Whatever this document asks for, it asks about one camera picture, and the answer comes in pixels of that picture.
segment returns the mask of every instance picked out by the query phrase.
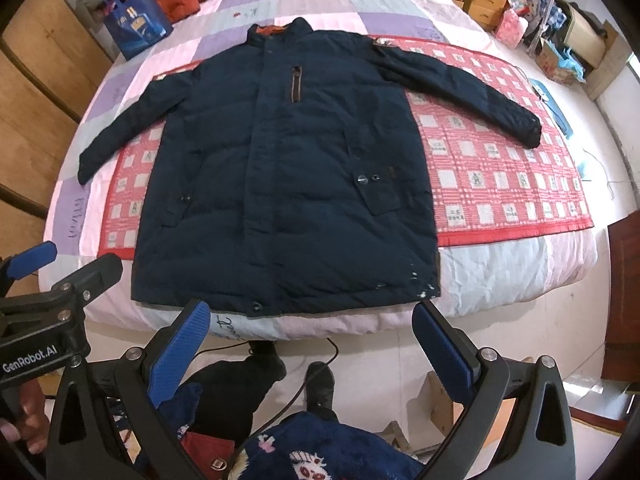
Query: black pants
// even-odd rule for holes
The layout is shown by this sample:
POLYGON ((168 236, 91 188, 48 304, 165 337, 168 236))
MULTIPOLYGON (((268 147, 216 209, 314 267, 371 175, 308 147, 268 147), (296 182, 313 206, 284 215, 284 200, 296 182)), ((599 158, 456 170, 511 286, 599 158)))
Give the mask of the black pants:
MULTIPOLYGON (((278 380, 279 372, 279 363, 265 355, 249 356, 244 361, 218 361, 198 370, 187 380, 204 388, 190 430, 233 440, 236 447, 240 446, 251 434, 254 413, 278 380)), ((312 413, 322 420, 338 421, 327 408, 315 408, 312 413)))

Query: dark blue puffer jacket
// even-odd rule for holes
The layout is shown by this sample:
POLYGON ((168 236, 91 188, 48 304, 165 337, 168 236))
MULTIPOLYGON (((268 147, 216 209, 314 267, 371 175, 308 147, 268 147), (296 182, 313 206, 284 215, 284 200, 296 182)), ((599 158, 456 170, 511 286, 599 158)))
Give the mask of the dark blue puffer jacket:
POLYGON ((167 114, 142 209, 133 300, 248 316, 439 295, 424 151, 404 89, 528 148, 540 122, 474 76, 302 18, 154 81, 80 156, 86 183, 167 114))

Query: shoe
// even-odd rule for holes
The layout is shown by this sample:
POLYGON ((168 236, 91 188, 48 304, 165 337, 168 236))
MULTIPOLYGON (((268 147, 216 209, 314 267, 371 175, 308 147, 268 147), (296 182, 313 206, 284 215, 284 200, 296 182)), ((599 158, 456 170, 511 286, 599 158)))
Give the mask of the shoe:
POLYGON ((249 354, 260 358, 273 369, 276 381, 281 381, 287 376, 287 367, 276 352, 273 341, 249 341, 249 354))
POLYGON ((313 377, 305 386, 306 410, 315 408, 332 409, 334 403, 334 374, 322 361, 315 361, 306 369, 305 382, 313 377))

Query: pink plastic bag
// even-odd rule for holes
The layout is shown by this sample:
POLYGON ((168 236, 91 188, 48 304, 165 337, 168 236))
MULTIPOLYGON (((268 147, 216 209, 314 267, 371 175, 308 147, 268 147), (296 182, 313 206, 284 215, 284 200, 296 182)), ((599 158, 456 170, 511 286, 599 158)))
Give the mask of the pink plastic bag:
POLYGON ((527 20, 519 17, 515 10, 505 10, 498 28, 495 29, 495 37, 510 49, 514 49, 522 40, 527 25, 527 20))

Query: jacket collar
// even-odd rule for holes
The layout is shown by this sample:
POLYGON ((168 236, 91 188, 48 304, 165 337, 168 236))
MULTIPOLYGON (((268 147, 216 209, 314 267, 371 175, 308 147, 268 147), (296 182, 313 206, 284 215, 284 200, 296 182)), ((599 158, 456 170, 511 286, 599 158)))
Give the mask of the jacket collar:
POLYGON ((246 34, 246 42, 248 44, 263 46, 267 38, 273 38, 283 43, 290 43, 314 31, 304 18, 296 18, 289 23, 289 25, 286 25, 286 28, 282 32, 270 36, 265 36, 258 32, 258 30, 260 30, 260 27, 256 24, 249 28, 246 34))

